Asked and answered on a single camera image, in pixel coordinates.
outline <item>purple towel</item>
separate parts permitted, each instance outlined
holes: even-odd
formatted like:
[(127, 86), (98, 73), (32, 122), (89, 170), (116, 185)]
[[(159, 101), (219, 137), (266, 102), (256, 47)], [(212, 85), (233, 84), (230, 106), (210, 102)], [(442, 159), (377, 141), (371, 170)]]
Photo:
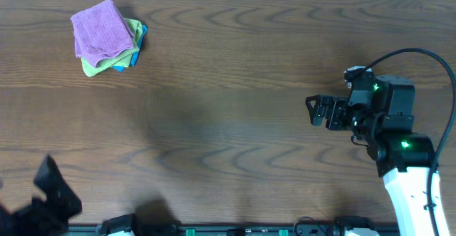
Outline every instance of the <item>purple towel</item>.
[(72, 15), (71, 22), (76, 57), (84, 57), (94, 68), (134, 46), (134, 35), (111, 0)]

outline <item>green light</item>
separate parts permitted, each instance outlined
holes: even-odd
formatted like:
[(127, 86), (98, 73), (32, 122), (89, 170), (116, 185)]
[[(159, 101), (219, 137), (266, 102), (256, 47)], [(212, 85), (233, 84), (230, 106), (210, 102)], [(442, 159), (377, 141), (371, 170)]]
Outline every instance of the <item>green light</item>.
[(400, 142), (400, 144), (402, 145), (403, 148), (410, 147), (410, 144), (408, 142), (406, 142), (406, 141)]

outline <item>green connector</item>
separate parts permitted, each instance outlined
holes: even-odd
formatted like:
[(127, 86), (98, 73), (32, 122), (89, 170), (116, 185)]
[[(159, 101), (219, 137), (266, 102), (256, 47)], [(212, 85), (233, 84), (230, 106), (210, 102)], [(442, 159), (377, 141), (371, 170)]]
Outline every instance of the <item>green connector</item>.
[(185, 236), (196, 236), (197, 231), (195, 229), (186, 229)]
[(279, 230), (279, 236), (288, 236), (288, 230)]

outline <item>towel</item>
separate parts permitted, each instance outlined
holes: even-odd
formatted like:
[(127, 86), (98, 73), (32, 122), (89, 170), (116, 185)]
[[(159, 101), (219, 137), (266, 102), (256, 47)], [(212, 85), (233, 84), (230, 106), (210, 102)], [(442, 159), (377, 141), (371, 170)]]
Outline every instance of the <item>towel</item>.
[[(138, 48), (140, 50), (135, 52), (132, 55), (131, 61), (130, 61), (130, 66), (135, 66), (136, 65), (136, 61), (138, 60), (138, 56), (140, 55), (140, 52), (141, 52), (141, 45), (143, 44), (143, 37), (144, 37), (146, 32), (147, 32), (147, 27), (145, 25), (142, 25), (142, 34), (141, 34), (141, 37), (140, 37), (139, 41), (137, 42)], [(123, 66), (117, 66), (116, 65), (116, 66), (113, 66), (113, 68), (116, 71), (119, 71), (119, 72), (123, 72), (125, 70), (125, 67), (123, 67)]]
[(87, 76), (94, 76), (101, 71), (104, 71), (107, 68), (110, 68), (112, 66), (121, 66), (121, 67), (128, 67), (130, 65), (130, 61), (132, 58), (132, 55), (139, 51), (138, 45), (136, 44), (139, 42), (142, 34), (143, 34), (143, 25), (141, 22), (135, 20), (135, 19), (125, 19), (126, 24), (128, 25), (128, 28), (131, 29), (131, 31), (135, 35), (135, 39), (133, 41), (133, 48), (128, 49), (120, 53), (118, 56), (114, 58), (107, 58), (98, 63), (98, 67), (94, 68), (92, 67), (89, 62), (85, 58), (81, 58), (81, 62), (83, 64), (83, 70), (84, 73)]
[(76, 57), (84, 57), (94, 68), (99, 61), (116, 57), (135, 46), (132, 41), (135, 35), (111, 0), (72, 15), (71, 22)]

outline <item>wooden table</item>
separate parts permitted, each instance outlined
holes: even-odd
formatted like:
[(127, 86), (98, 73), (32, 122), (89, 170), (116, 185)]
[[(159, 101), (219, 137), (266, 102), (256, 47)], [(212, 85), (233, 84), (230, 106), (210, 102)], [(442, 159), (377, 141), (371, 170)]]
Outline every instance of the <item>wooden table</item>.
[[(405, 47), (456, 69), (456, 0), (113, 0), (149, 27), (138, 65), (87, 78), (70, 16), (103, 0), (0, 0), (0, 190), (13, 210), (39, 191), (44, 155), (83, 201), (77, 223), (394, 222), (366, 150), (313, 127), (304, 105), (348, 94), (343, 71)], [(377, 74), (412, 79), (415, 131), (440, 139), (451, 90), (430, 58)], [(456, 141), (441, 157), (456, 230)]]

